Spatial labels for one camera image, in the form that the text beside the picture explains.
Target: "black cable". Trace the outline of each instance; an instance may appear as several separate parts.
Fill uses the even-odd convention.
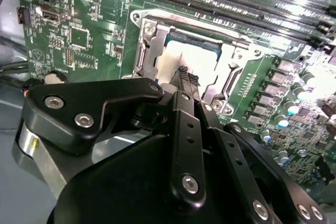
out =
[[[21,45],[11,39],[8,39],[2,35],[0,35],[0,45],[11,47],[15,51],[19,52],[22,55],[26,55],[26,47],[24,45]]]
[[[4,74],[28,73],[28,68],[7,69],[0,71],[0,76]]]
[[[19,62],[2,64],[2,65],[0,65],[0,71],[1,70],[6,70],[6,69],[22,68],[22,67],[28,67],[28,62],[27,61],[19,61]]]

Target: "black capacitor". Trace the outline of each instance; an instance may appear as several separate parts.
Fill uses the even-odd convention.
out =
[[[329,132],[331,137],[336,140],[336,127],[332,124],[327,124],[325,129]]]
[[[333,110],[329,105],[323,105],[321,109],[331,120],[336,120],[335,110]]]

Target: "motherboard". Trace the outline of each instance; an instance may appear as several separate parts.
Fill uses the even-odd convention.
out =
[[[32,77],[162,84],[186,66],[220,121],[253,133],[302,187],[335,183],[336,0],[20,4]]]

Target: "integrated circuit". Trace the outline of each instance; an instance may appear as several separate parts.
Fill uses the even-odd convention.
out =
[[[81,29],[81,28],[71,27],[70,43],[73,46],[87,48],[88,47],[88,31]]]

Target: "screw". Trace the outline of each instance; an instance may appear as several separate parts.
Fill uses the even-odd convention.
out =
[[[237,125],[233,125],[233,128],[234,128],[237,132],[242,132],[242,130],[241,130]]]
[[[317,210],[317,208],[316,207],[310,207],[311,208],[311,210],[313,210],[313,213],[314,213],[314,215],[319,219],[319,220],[323,220],[323,215],[320,213],[320,211],[319,210]]]
[[[205,105],[204,105],[204,108],[205,108],[207,111],[212,111],[212,108],[211,108],[210,105],[208,105],[208,104],[205,104]]]
[[[158,88],[157,86],[153,85],[153,84],[150,84],[149,87],[150,87],[152,90],[154,90],[154,91],[158,91],[158,90],[159,90],[159,88]]]
[[[301,215],[305,217],[307,220],[310,220],[310,214],[307,211],[307,209],[302,205],[298,205],[298,208],[299,208],[299,212],[301,213]]]
[[[58,110],[64,106],[63,100],[59,97],[47,97],[44,100],[44,103],[48,108],[51,108],[54,110]]]
[[[224,110],[224,112],[225,112],[225,114],[230,114],[230,113],[232,113],[232,110],[231,110],[231,109],[228,109],[228,108],[226,108],[226,109]]]
[[[89,128],[93,126],[94,120],[92,116],[80,113],[75,116],[75,123],[82,128]]]
[[[182,97],[183,97],[184,100],[189,100],[190,99],[189,96],[187,96],[186,94],[182,94]]]
[[[152,36],[155,34],[155,32],[156,32],[156,27],[153,26],[153,25],[150,24],[150,23],[147,23],[147,24],[144,26],[143,31],[144,31],[144,33],[145,33],[147,36],[152,37]]]
[[[266,208],[257,200],[253,201],[252,203],[254,211],[257,213],[257,215],[262,219],[262,220],[267,220],[268,219],[268,212]]]
[[[138,22],[139,19],[140,19],[140,15],[138,13],[134,13],[133,14],[133,19],[134,19],[135,22]]]
[[[197,181],[190,175],[184,175],[182,178],[182,185],[184,189],[188,191],[190,194],[195,194],[198,192],[198,183]]]

